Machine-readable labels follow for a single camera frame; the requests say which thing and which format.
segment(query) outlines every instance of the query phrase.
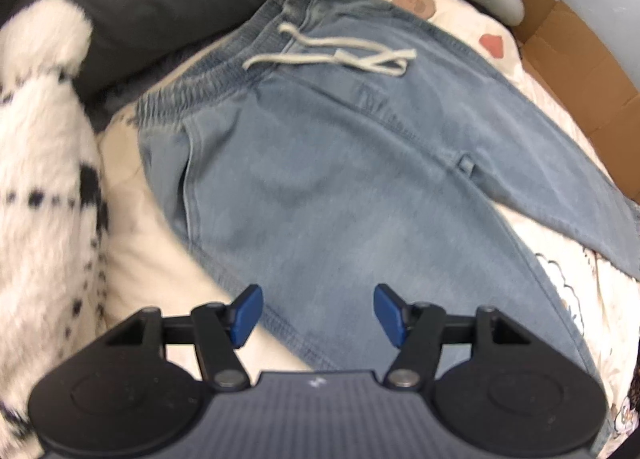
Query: denim fabric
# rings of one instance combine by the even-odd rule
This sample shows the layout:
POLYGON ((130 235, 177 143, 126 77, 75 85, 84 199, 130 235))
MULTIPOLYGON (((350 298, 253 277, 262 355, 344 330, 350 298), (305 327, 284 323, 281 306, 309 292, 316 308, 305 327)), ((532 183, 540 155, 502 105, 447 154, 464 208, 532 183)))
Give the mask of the denim fabric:
MULTIPOLYGON (((390 365, 396 351, 372 311, 386 282, 453 314, 496 305, 597 377, 491 200, 640 277, 625 198, 491 65, 429 23, 381 0, 269 0, 143 98, 138 119, 146 177, 175 232, 232 295, 263 286, 263 324, 312 367, 390 365), (322 64, 243 70, 256 54, 334 51, 278 33, 282 22, 417 59, 400 78, 322 64)), ((440 370, 465 356, 446 349, 440 370)))

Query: white logo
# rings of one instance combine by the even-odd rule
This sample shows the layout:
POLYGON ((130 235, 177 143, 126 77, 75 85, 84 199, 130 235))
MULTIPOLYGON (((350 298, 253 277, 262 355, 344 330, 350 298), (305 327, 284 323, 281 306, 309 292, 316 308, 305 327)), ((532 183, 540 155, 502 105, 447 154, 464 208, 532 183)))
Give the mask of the white logo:
POLYGON ((321 376, 316 376, 314 379, 310 379, 308 382, 314 389, 319 389, 324 384, 326 384, 326 379, 321 378, 321 376))

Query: elastic waistband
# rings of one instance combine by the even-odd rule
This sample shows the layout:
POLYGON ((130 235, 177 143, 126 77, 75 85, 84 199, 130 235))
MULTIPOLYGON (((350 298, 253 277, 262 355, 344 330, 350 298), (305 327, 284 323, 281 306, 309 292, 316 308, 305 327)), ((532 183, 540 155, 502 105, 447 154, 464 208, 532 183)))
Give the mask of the elastic waistband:
MULTIPOLYGON (((250 70, 245 70, 242 64, 256 55, 283 52, 293 39, 279 33, 278 27, 289 22, 303 30, 315 1, 267 0, 219 48, 196 62, 178 80, 140 98, 137 104, 140 127, 177 122, 188 115, 194 105, 219 100, 273 70, 272 64, 257 65, 250 70)), ((368 6, 379 6, 382 10, 391 7, 382 0, 340 1, 348 4, 366 1, 368 6)))

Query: dalmatian plush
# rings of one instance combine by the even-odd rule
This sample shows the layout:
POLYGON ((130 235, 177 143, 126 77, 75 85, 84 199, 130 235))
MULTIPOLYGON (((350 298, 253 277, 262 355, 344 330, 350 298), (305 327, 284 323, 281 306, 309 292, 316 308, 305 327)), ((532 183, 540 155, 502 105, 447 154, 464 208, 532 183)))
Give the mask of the dalmatian plush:
POLYGON ((37 457, 35 383, 104 331, 107 209, 71 79, 91 25, 39 0, 0 29, 0 458, 37 457))

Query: cardboard box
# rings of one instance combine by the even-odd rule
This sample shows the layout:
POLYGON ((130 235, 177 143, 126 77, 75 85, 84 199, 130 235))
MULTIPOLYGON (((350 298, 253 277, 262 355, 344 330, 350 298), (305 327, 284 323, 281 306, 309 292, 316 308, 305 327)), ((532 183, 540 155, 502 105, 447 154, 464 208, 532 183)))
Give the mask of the cardboard box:
POLYGON ((640 95, 615 58, 567 4, 523 0, 513 29, 525 70, 572 115, 616 185, 640 202, 640 95))

